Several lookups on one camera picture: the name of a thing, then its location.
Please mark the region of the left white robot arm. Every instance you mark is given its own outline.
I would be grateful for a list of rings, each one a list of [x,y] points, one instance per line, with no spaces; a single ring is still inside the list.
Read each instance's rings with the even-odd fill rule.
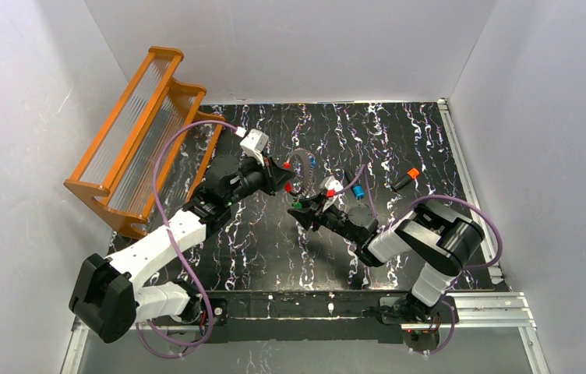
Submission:
[[[261,191],[275,195],[296,173],[272,157],[216,158],[192,198],[161,225],[131,246],[107,257],[96,253],[80,267],[69,309],[105,343],[122,337],[133,324],[162,316],[182,316],[200,294],[180,281],[158,286],[147,280],[180,252],[202,244],[233,218],[231,209]]]

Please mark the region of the metal keyring red grip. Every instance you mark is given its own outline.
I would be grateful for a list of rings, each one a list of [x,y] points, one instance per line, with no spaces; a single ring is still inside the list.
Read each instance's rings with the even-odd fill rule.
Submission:
[[[291,161],[294,161],[295,159],[297,159],[299,163],[298,171],[291,166]],[[313,156],[308,150],[297,148],[293,149],[287,155],[287,159],[284,162],[284,167],[293,170],[295,172],[295,178],[301,179],[298,189],[293,188],[293,180],[289,180],[284,187],[285,191],[295,199],[304,198],[313,190],[314,172],[312,159]]]

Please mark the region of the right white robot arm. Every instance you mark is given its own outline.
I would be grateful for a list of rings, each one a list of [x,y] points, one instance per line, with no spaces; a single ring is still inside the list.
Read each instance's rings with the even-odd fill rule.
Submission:
[[[406,252],[414,252],[425,265],[407,296],[406,304],[428,312],[467,267],[485,239],[484,229],[472,218],[443,205],[446,196],[417,199],[409,211],[385,228],[370,206],[360,204],[343,211],[319,194],[288,209],[306,230],[326,228],[355,244],[355,255],[366,266],[379,267]]]

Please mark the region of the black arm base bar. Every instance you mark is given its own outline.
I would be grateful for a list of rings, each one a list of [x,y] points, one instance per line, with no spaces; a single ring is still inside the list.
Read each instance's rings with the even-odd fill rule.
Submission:
[[[213,291],[222,310],[210,343],[257,340],[376,340],[400,343],[419,321],[404,291]]]

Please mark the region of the orange ribbed plastic rack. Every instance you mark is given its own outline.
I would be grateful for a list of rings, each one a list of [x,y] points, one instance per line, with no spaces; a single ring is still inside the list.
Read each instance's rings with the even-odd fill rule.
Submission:
[[[150,47],[107,119],[100,127],[65,187],[117,234],[142,238],[155,207],[153,189],[161,189],[175,164],[186,132],[207,120],[210,142],[192,186],[202,181],[223,130],[224,117],[201,111],[203,86],[178,81],[183,61],[176,48]]]

